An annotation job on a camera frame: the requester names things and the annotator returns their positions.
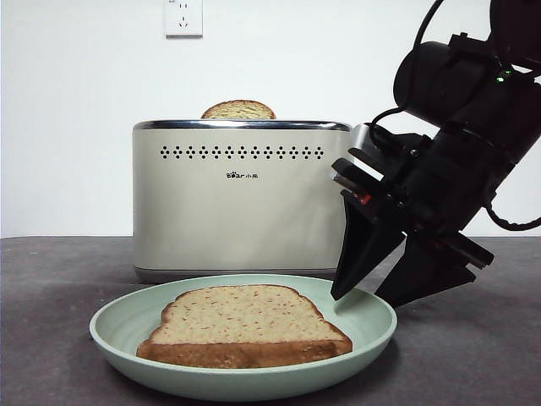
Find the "plate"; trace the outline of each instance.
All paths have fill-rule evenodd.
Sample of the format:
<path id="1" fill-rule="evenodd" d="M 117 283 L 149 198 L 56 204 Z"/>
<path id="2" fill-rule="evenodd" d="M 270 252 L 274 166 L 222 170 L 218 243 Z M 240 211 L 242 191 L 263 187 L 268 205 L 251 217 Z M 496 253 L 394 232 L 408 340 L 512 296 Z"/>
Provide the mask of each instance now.
<path id="1" fill-rule="evenodd" d="M 160 324 L 161 310 L 183 292 L 211 286 L 268 283 L 297 289 L 324 318 L 347 334 L 353 351 L 299 365 L 218 369 L 169 365 L 135 356 Z M 354 289 L 331 297 L 331 281 L 289 275 L 224 275 L 164 283 L 116 299 L 98 310 L 90 334 L 107 361 L 128 378 L 186 398 L 246 402 L 289 398 L 330 387 L 357 374 L 383 351 L 396 328 L 395 311 L 382 299 Z"/>

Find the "chrome trim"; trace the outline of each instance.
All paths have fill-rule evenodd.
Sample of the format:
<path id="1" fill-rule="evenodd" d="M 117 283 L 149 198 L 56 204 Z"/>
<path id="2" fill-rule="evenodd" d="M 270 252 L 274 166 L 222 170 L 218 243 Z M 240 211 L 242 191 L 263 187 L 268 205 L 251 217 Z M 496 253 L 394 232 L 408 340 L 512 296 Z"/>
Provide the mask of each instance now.
<path id="1" fill-rule="evenodd" d="M 333 121 L 280 120 L 157 120 L 144 121 L 136 129 L 325 129 L 350 131 L 351 126 Z"/>
<path id="2" fill-rule="evenodd" d="M 135 274 L 139 277 L 142 283 L 167 283 L 187 279 L 189 277 L 208 277 L 215 275 L 235 275 L 237 273 L 246 274 L 283 274 L 283 275 L 301 275 L 306 277 L 319 277 L 322 279 L 332 280 L 336 273 L 336 268 L 321 268 L 321 269 L 260 269 L 260 270 L 242 270 L 242 269 L 227 269 L 227 270 L 199 270 L 199 269 L 149 269 L 134 266 Z"/>

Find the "bread crumb texture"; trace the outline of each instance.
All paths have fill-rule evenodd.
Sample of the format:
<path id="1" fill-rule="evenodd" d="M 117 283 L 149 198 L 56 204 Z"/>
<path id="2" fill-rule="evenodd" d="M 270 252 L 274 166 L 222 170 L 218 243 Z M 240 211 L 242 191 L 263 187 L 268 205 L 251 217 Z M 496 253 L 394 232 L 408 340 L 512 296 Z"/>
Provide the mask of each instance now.
<path id="1" fill-rule="evenodd" d="M 223 101 L 210 107 L 201 118 L 274 119 L 274 112 L 265 104 L 254 100 Z"/>
<path id="2" fill-rule="evenodd" d="M 154 344 L 283 343 L 342 340 L 314 304 L 277 285 L 202 288 L 180 295 L 161 313 Z"/>

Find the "black cable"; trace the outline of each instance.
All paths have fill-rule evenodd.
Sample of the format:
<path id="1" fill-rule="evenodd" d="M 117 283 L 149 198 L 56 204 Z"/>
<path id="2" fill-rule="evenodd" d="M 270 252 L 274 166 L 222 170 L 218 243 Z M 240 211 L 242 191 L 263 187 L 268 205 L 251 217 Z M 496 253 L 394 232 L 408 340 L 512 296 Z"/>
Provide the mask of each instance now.
<path id="1" fill-rule="evenodd" d="M 419 54 L 419 48 L 421 47 L 421 40 L 423 39 L 424 32 L 426 31 L 427 27 L 429 26 L 430 20 L 432 17 L 434 17 L 434 14 L 436 13 L 436 10 L 440 7 L 440 5 L 443 3 L 443 0 L 436 0 L 432 7 L 430 7 L 430 10 L 426 15 L 424 16 L 423 22 L 419 26 L 419 29 L 417 31 L 417 36 L 415 37 L 415 42 L 413 43 L 412 48 L 412 67 L 409 75 L 409 81 L 407 85 L 407 91 L 406 91 L 406 98 L 404 99 L 404 102 L 395 108 L 391 108 L 389 110 L 385 110 L 384 112 L 381 112 L 378 114 L 374 119 L 372 120 L 372 123 L 369 125 L 369 137 L 372 143 L 375 146 L 378 145 L 378 141 L 374 137 L 374 127 L 378 121 L 380 121 L 383 117 L 390 116 L 391 114 L 396 114 L 398 112 L 403 112 L 407 109 L 411 99 L 412 99 L 412 88 L 415 83 L 415 77 L 416 77 L 416 67 L 417 67 L 417 61 L 418 61 L 418 54 Z"/>
<path id="2" fill-rule="evenodd" d="M 490 218 L 493 222 L 495 222 L 498 226 L 504 228 L 505 230 L 509 231 L 526 231 L 531 230 L 532 228 L 536 228 L 541 226 L 541 217 L 532 220 L 531 222 L 524 222 L 521 224 L 517 224 L 515 222 L 508 222 L 507 220 L 504 220 L 501 217 L 498 217 L 498 215 L 492 210 L 492 203 L 487 200 L 484 204 L 484 208 L 489 213 Z"/>

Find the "toasted bread in toaster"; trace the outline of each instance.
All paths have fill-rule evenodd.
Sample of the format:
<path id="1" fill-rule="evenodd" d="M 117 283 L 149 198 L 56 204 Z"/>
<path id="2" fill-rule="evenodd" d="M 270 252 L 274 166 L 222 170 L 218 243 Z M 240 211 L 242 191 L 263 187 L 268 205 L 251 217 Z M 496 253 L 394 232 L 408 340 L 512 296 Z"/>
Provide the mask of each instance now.
<path id="1" fill-rule="evenodd" d="M 223 101 L 212 106 L 201 118 L 274 119 L 274 112 L 265 104 L 254 100 Z"/>
<path id="2" fill-rule="evenodd" d="M 181 294 L 137 356 L 175 365 L 258 368 L 352 351 L 351 340 L 296 290 L 278 285 L 202 288 Z"/>

